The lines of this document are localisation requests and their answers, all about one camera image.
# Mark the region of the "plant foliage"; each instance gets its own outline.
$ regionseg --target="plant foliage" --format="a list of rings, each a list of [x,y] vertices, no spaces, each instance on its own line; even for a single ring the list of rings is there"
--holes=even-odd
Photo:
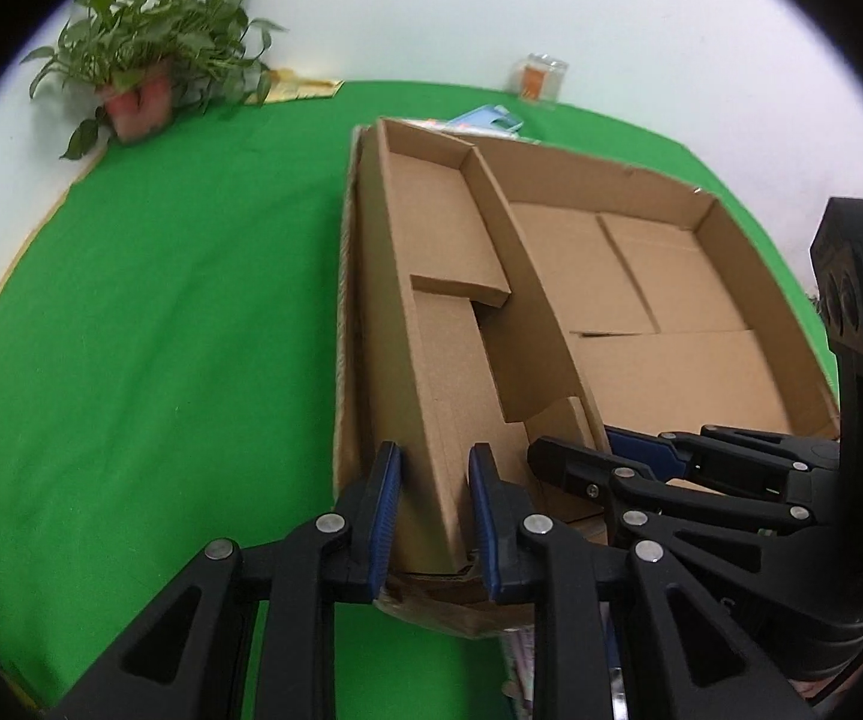
[[[34,98],[51,74],[60,76],[63,86],[76,81],[126,92],[142,82],[146,68],[168,59],[178,100],[190,95],[204,110],[213,98],[241,101],[251,92],[262,98],[269,81],[261,72],[267,70],[261,57],[271,47],[272,33],[282,27],[250,18],[244,1],[75,0],[86,14],[66,23],[55,45],[37,47],[22,60],[44,60],[28,93]],[[250,56],[249,33],[261,41]],[[99,108],[75,130],[63,156],[78,159],[87,153],[106,122]]]

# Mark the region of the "potted plant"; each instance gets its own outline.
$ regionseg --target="potted plant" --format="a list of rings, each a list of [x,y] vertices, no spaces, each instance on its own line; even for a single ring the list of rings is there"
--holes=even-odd
[[[68,22],[54,46],[32,50],[22,62],[44,60],[28,90],[32,98],[51,74],[94,88],[101,105],[78,125],[62,155],[80,159],[110,124],[122,143],[145,138],[171,121],[172,100],[204,110],[212,98],[260,100],[270,80],[262,55],[271,33],[267,19],[251,19],[245,0],[75,0],[86,15]],[[260,50],[247,55],[245,39],[260,33]]]

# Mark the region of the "table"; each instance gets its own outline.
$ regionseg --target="table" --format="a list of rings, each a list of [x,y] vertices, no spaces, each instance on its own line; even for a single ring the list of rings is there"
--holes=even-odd
[[[351,129],[484,103],[523,117],[526,137],[718,194],[831,376],[819,319],[778,251],[679,143],[568,106],[399,82],[180,118],[113,146],[0,297],[0,657],[46,702],[210,539],[273,541],[332,504]],[[493,641],[341,607],[336,651],[343,720],[507,716]]]

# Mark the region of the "flower pot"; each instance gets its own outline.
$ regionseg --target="flower pot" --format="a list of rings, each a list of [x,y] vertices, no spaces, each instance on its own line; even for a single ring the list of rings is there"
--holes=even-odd
[[[149,67],[135,89],[118,92],[109,84],[100,87],[98,93],[122,143],[140,141],[171,122],[171,72],[167,60]]]

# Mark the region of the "open cardboard box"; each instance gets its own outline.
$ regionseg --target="open cardboard box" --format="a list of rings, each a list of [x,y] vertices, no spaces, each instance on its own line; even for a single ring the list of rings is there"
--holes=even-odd
[[[607,449],[605,424],[837,435],[804,332],[716,197],[535,143],[389,119],[359,135],[334,482],[365,474],[382,440],[404,449],[392,570],[406,584],[473,576],[475,442],[536,509],[588,526],[599,509],[531,475],[531,440]]]

